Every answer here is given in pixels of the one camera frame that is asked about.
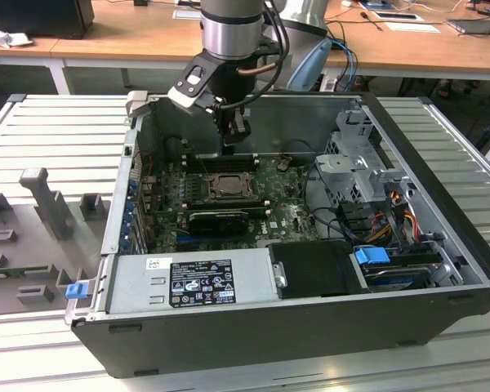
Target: black plastic cover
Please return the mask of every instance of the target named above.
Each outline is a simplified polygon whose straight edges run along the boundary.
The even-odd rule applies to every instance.
[[[344,296],[362,292],[352,266],[352,248],[344,241],[309,241],[269,245],[273,263],[283,265],[283,299]]]

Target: blue latch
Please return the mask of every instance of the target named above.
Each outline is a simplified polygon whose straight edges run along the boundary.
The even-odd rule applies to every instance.
[[[362,247],[355,255],[360,265],[390,263],[389,255],[383,247]]]
[[[73,283],[67,286],[65,298],[68,300],[85,300],[89,283]]]

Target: blue object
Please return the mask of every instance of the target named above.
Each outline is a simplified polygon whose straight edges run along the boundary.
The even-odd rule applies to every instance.
[[[133,212],[134,211],[134,203],[133,202],[125,203],[125,211],[126,212]]]
[[[67,286],[65,298],[68,300],[85,300],[89,283],[73,283]]]
[[[129,241],[126,240],[125,238],[120,238],[120,248],[122,248],[124,251],[129,249]]]
[[[350,84],[353,82],[354,72],[355,72],[354,58],[352,57],[352,51],[348,47],[343,45],[341,42],[339,42],[335,39],[333,39],[332,42],[334,42],[335,45],[339,46],[345,52],[347,57],[349,58],[350,76],[349,76],[349,81],[346,83],[345,88],[343,89],[344,91],[348,91],[350,88]]]
[[[370,2],[361,2],[361,5],[365,7],[367,10],[374,10],[374,11],[394,11],[395,7],[388,3],[388,2],[381,2],[381,4],[368,4]]]
[[[287,83],[287,89],[291,91],[310,90],[327,62],[331,47],[332,43],[329,39],[318,43],[292,74]]]
[[[122,229],[120,230],[120,234],[129,235],[130,233],[131,233],[131,227],[130,226],[122,226]]]
[[[134,181],[133,179],[129,179],[129,188],[127,190],[127,193],[129,196],[133,195],[135,192],[138,191],[138,183]]]
[[[130,212],[125,212],[123,214],[123,224],[127,225],[132,222],[133,215]]]
[[[362,247],[355,255],[360,265],[390,263],[389,255],[383,247]]]

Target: computer case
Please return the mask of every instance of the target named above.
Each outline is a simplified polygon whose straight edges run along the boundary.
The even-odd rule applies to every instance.
[[[91,0],[0,0],[0,30],[81,39],[94,19]]]

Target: yellow wire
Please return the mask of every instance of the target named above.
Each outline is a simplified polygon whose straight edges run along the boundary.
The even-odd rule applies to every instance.
[[[380,237],[382,237],[383,235],[385,235],[386,233],[388,233],[390,231],[390,225],[387,225],[385,226],[385,228],[383,228],[381,231],[375,233],[372,237],[370,237],[367,242],[370,243]]]

